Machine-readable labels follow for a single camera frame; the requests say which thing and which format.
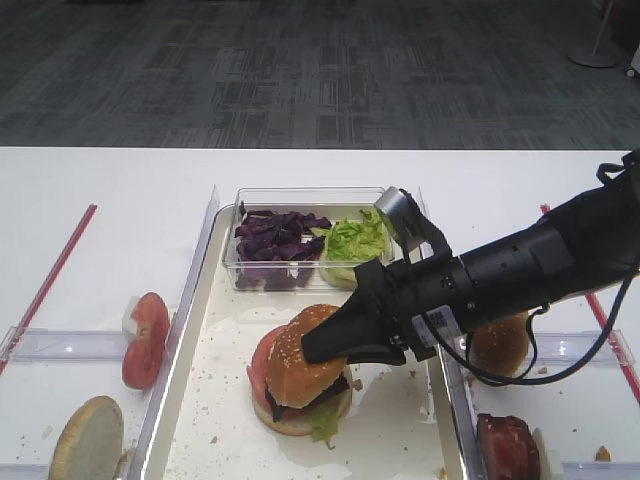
hamburger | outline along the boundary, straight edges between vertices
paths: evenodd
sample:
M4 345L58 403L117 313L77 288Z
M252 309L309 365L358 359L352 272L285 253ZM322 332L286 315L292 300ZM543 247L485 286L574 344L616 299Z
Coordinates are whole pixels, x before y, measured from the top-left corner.
M307 363L302 336L337 310L332 305L305 308L260 341L247 367L260 420L285 435L312 435L329 448L338 419L351 405L351 370L346 358Z
M522 312L498 318L474 330L473 363L494 375L514 376L529 352L528 316L528 312Z

red stick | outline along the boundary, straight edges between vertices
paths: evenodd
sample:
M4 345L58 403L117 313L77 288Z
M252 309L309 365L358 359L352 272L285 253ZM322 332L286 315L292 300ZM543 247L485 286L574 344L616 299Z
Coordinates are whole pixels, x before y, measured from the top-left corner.
M24 332L29 327L31 320L33 320L33 317L40 308L40 305L42 305L44 298L47 296L47 293L49 293L49 290L51 289L51 285L53 285L53 282L58 277L60 270L62 270L62 267L69 258L69 255L71 255L71 252L78 243L78 240L80 240L80 237L87 228L87 225L89 225L89 222L91 221L91 218L93 217L93 214L96 212L97 208L98 206L94 204L91 204L87 207L87 210L84 212L84 215L80 219L80 222L76 226L76 229L71 234L71 237L69 237L67 244L64 246L64 249L56 260L56 263L54 263L53 267L51 267L47 278L44 279L44 282L40 286L38 293L36 293L36 296L31 301L29 308L27 308L27 311L23 315L22 320L20 320L18 328L16 328L16 331L13 334L13 338L11 339L9 346L7 347L7 355L5 360L0 360L0 374L2 374L5 367L7 366L7 363L9 363L9 355L20 341L20 338L22 338L22 335L24 335Z
M542 210L542 213L547 213L549 210L551 210L551 208L545 203L544 205L540 205L540 210ZM584 298L587 299L587 303L589 304L589 307L591 307L591 311L596 317L596 320L598 320L600 328L604 328L604 326L607 324L608 316L602 309L602 305L600 305L598 297L596 297L593 293L588 293L584 296ZM621 342L616 335L616 332L611 332L609 334L609 344L618 357L618 361L621 362L620 368L622 369L622 373L624 373L624 376L627 379L627 383L633 391L633 395L636 397L638 403L640 403L640 379L638 379L638 375L636 374L636 371L632 365L622 364L626 363L628 359L625 357L624 352L620 347Z

bread bun half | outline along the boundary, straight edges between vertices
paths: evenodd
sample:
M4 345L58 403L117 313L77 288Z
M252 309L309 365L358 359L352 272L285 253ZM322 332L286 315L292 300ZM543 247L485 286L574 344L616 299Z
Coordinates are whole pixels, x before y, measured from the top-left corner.
M349 385L351 385L351 369L347 366L344 368L342 373L347 379L347 382L349 382ZM342 418L349 412L349 407L351 406L351 400L353 398L352 392L353 389L349 388L348 390L345 390L338 395L340 397L340 405L338 407L338 416L340 418ZM292 417L287 417L287 415L285 415L284 418L282 418L280 421L274 422L271 412L266 410L262 406L262 404L256 399L256 396L253 392L251 393L251 400L253 401L253 408L260 420L262 420L265 425L267 425L272 430L275 430L276 432L282 433L284 435L311 435L313 426L309 422L307 415L305 415L304 413Z
M302 408L329 388L347 365L346 358L307 363L302 336L324 322L338 307L312 305L300 312L276 338L267 362L267 385L278 405Z
M471 361L495 375L513 376L529 352L528 312L499 318L473 332Z

gray carpet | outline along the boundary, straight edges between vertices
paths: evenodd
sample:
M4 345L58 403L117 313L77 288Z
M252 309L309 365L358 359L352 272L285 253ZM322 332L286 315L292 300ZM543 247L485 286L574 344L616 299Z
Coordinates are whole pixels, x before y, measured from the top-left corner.
M0 144L630 149L640 82L564 56L598 21L590 0L0 0Z

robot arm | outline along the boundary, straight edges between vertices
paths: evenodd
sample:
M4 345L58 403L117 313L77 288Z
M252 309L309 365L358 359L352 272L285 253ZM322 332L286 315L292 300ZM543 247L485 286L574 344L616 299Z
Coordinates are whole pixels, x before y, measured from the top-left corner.
M459 257L410 195L390 188L376 208L404 259L355 269L358 287L332 317L302 339L310 362L405 363L435 355L433 329L453 337L508 314L618 283L640 251L640 150L623 165L601 165L603 186L584 192L537 223ZM609 174L618 173L615 177ZM428 241L434 255L411 264Z

